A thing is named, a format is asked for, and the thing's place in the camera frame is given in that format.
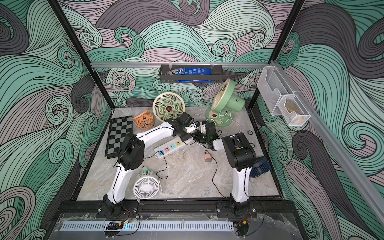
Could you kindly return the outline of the pink usb plug adapter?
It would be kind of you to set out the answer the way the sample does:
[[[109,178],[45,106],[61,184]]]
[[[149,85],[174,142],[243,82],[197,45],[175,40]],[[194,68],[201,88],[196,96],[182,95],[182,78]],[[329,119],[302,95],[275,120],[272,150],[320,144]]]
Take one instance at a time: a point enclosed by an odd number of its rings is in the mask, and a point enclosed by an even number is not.
[[[211,163],[213,160],[212,155],[208,151],[205,151],[204,159],[206,163]]]

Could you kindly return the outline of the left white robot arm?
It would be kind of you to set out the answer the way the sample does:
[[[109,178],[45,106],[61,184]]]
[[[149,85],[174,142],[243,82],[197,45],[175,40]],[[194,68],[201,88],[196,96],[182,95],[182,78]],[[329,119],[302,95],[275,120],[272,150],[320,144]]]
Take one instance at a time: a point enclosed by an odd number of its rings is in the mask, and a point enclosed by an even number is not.
[[[159,126],[139,134],[128,133],[118,152],[114,182],[103,197],[103,203],[108,207],[115,207],[125,199],[126,188],[134,170],[144,162],[147,147],[171,136],[179,136],[183,142],[191,140],[191,132],[197,129],[193,123],[194,119],[191,117],[180,117],[175,120],[168,119]]]

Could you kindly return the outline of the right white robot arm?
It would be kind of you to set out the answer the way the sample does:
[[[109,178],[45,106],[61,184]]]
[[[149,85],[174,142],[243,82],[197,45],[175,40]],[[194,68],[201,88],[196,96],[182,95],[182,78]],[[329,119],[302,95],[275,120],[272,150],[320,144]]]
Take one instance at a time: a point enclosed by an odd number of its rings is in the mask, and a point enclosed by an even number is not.
[[[257,155],[244,133],[220,138],[216,125],[203,121],[193,135],[195,140],[211,151],[224,151],[233,169],[232,201],[239,205],[249,199],[249,179]]]

